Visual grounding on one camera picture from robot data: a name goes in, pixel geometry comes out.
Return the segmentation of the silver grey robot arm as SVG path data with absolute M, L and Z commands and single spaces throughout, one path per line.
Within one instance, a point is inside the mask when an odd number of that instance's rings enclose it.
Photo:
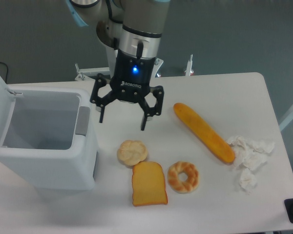
M 162 112 L 164 89 L 150 86 L 160 67 L 157 58 L 170 2 L 168 0 L 69 0 L 75 18 L 95 25 L 106 47 L 110 77 L 97 74 L 90 102 L 100 110 L 115 100 L 137 103 L 147 120 Z

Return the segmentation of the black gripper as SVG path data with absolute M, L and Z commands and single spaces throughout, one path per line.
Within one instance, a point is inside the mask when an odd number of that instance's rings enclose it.
M 92 89 L 90 102 L 100 109 L 99 123 L 103 122 L 105 107 L 115 99 L 130 103 L 139 103 L 144 115 L 141 130 L 145 130 L 147 119 L 160 116 L 164 100 L 163 86 L 150 87 L 150 79 L 156 58 L 137 59 L 123 51 L 118 51 L 112 79 L 98 73 Z M 104 97 L 99 96 L 99 90 L 110 82 L 111 91 Z M 156 98 L 155 105 L 150 107 L 145 96 L 151 92 Z

